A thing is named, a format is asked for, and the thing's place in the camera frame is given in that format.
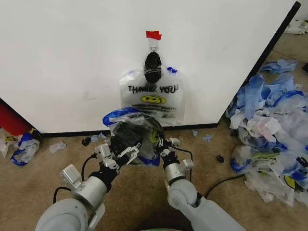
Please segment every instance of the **plastic debris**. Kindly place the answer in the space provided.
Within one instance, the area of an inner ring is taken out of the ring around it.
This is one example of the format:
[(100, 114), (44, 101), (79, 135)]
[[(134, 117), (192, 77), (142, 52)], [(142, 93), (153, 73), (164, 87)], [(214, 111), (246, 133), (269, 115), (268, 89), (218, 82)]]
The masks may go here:
[(308, 97), (301, 87), (295, 90), (291, 74), (271, 84), (260, 75), (253, 78), (227, 113), (245, 144), (235, 148), (230, 165), (264, 202), (278, 198), (293, 206), (296, 199), (308, 206)]
[(55, 143), (55, 144), (51, 144), (49, 146), (49, 151), (51, 153), (55, 153), (56, 151), (58, 151), (59, 149), (64, 149), (66, 147), (66, 143), (63, 143), (62, 141), (59, 143)]
[(303, 20), (292, 19), (289, 26), (286, 28), (285, 33), (295, 35), (308, 33), (308, 23)]
[(39, 148), (40, 133), (35, 129), (31, 129), (20, 137), (18, 150), (11, 156), (11, 161), (17, 166), (28, 164), (33, 158), (35, 152)]
[(198, 135), (198, 131), (196, 130), (191, 130), (191, 131), (188, 131), (190, 132), (194, 137), (196, 137)]
[(107, 139), (107, 137), (101, 132), (98, 137), (102, 138), (102, 139)]
[(97, 142), (98, 141), (98, 135), (91, 136), (91, 142)]
[(85, 147), (88, 146), (90, 142), (91, 142), (91, 137), (84, 138), (81, 141), (82, 145), (85, 146)]
[(202, 137), (204, 142), (210, 143), (212, 140), (213, 136), (209, 135), (209, 134), (205, 134), (205, 136)]
[[(241, 87), (236, 93), (236, 101), (231, 104), (232, 108), (226, 112), (227, 117), (231, 118), (237, 113), (241, 117), (244, 115), (244, 118), (252, 119), (257, 110), (271, 107), (277, 101), (279, 102), (284, 93), (294, 89), (294, 76), (289, 73), (280, 74), (270, 84), (266, 84), (263, 76), (257, 74), (251, 77), (248, 84)], [(235, 126), (232, 125), (231, 128), (234, 129), (239, 122), (238, 119), (235, 119)]]
[(0, 154), (3, 157), (6, 157), (9, 146), (15, 145), (16, 143), (18, 142), (16, 142), (14, 137), (10, 136), (8, 132), (0, 128)]
[(223, 158), (221, 155), (216, 156), (216, 159), (220, 162), (223, 163), (225, 161), (225, 158)]
[(159, 166), (160, 155), (156, 145), (164, 136), (164, 130), (154, 117), (126, 107), (106, 115), (103, 123), (110, 128), (111, 150), (114, 150), (115, 155), (119, 155), (120, 150), (142, 142), (138, 158), (133, 163)]
[(268, 71), (271, 74), (294, 71), (297, 60), (279, 59), (275, 62), (269, 62), (260, 68), (260, 71)]

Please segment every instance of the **black baseboard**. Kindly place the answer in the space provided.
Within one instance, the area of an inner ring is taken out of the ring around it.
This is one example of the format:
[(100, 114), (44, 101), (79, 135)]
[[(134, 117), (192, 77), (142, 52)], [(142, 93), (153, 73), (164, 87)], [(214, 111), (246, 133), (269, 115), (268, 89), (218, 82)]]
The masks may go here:
[[(184, 125), (184, 126), (175, 126), (175, 127), (164, 127), (165, 131), (171, 130), (185, 130), (185, 129), (200, 129), (200, 128), (216, 128), (216, 124), (195, 124), (195, 125)], [(52, 138), (52, 137), (70, 137), (70, 136), (93, 136), (100, 133), (104, 135), (110, 134), (109, 130), (98, 130), (98, 131), (76, 131), (76, 132), (58, 132), (58, 133), (42, 133), (43, 138)]]

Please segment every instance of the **crumpled plastic bag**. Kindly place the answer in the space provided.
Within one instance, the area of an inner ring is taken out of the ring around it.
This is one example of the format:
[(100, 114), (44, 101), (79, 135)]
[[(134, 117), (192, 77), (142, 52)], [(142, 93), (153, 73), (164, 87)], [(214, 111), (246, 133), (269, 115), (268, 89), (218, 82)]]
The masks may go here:
[(308, 33), (308, 22), (304, 20), (295, 20), (292, 19), (289, 26), (286, 28), (285, 33), (303, 35)]
[(260, 68), (260, 71), (268, 71), (271, 74), (282, 73), (286, 71), (294, 71), (297, 65), (297, 60), (279, 59), (274, 62), (269, 62)]
[(66, 147), (66, 143), (63, 143), (62, 141), (59, 143), (55, 143), (55, 144), (51, 144), (49, 146), (49, 151), (51, 153), (55, 153), (56, 151), (60, 150), (60, 149), (64, 149)]
[(164, 137), (159, 122), (152, 116), (131, 107), (115, 110), (103, 118), (111, 131), (111, 151), (120, 154), (127, 147), (141, 143), (138, 159), (133, 163), (159, 166), (160, 156), (155, 152), (157, 142)]
[(243, 112), (245, 118), (252, 119), (257, 110), (264, 108), (264, 106), (272, 106), (283, 98), (290, 97), (287, 92), (294, 89), (294, 77), (289, 73), (280, 74), (270, 84), (266, 84), (263, 76), (257, 74), (238, 90), (236, 102), (227, 117), (234, 116), (236, 109), (238, 109)]
[[(245, 174), (246, 186), (258, 191), (267, 203), (276, 196), (293, 206), (295, 192), (308, 194), (308, 156), (296, 156), (279, 148), (254, 149), (239, 146), (233, 151), (230, 166), (239, 174)], [(306, 201), (306, 195), (297, 195)]]
[(16, 144), (15, 138), (0, 128), (0, 154), (5, 158), (10, 145)]
[(17, 166), (28, 164), (33, 158), (35, 152), (39, 148), (40, 133), (35, 129), (31, 129), (22, 135), (16, 150), (11, 156), (11, 161)]

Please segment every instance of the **smiley face logo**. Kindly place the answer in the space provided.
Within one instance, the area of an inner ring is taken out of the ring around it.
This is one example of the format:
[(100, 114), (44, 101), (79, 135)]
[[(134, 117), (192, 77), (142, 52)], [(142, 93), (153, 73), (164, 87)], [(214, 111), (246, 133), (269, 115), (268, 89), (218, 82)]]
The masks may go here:
[(166, 100), (163, 97), (160, 96), (151, 96), (146, 95), (141, 98), (141, 101), (145, 103), (165, 103)]

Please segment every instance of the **white wall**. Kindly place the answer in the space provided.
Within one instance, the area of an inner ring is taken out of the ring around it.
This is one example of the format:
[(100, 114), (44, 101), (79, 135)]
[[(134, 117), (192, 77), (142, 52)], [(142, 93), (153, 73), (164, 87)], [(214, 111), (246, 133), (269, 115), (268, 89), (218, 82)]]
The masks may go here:
[(294, 16), (294, 19), (308, 20), (308, 0), (298, 0), (302, 5)]
[(162, 61), (187, 76), (184, 124), (217, 123), (294, 2), (1, 1), (0, 97), (43, 133), (106, 129), (160, 30)]

